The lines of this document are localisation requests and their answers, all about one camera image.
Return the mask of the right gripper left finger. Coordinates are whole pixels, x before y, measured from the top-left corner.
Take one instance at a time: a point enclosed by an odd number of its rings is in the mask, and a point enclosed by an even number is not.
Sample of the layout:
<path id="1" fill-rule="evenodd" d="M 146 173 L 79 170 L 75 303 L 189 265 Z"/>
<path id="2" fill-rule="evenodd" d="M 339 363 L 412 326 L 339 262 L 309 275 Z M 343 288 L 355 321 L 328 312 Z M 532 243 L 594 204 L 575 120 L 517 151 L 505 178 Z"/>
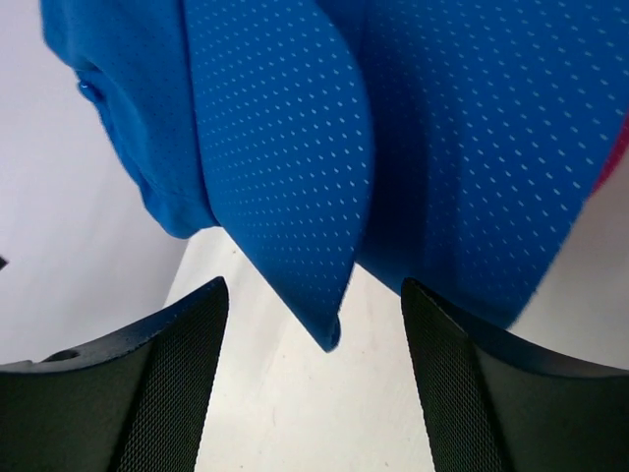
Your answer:
<path id="1" fill-rule="evenodd" d="M 216 277 L 93 341 L 3 365 L 2 469 L 193 470 L 228 309 Z"/>

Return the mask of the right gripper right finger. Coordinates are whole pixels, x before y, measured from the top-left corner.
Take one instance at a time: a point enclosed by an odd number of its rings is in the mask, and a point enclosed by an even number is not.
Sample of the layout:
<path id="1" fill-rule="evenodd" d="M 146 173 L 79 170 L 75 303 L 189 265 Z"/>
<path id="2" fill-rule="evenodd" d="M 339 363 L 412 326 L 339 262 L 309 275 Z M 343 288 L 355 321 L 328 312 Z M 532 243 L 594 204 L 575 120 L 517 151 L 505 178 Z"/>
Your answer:
<path id="1" fill-rule="evenodd" d="M 627 470 L 627 371 L 543 348 L 413 278 L 401 309 L 435 470 Z"/>

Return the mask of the blue cap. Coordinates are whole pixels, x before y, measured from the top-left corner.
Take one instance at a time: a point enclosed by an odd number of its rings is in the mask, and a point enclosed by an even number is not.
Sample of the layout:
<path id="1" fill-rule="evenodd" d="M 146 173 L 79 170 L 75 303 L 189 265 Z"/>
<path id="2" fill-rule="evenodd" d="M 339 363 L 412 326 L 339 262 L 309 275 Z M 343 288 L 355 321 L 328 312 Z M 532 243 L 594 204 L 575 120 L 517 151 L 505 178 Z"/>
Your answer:
<path id="1" fill-rule="evenodd" d="M 360 266 L 508 327 L 628 115 L 624 1 L 324 1 L 362 70 L 375 173 Z"/>
<path id="2" fill-rule="evenodd" d="M 359 66 L 314 1 L 44 1 L 150 215 L 220 227 L 325 351 L 371 206 Z"/>

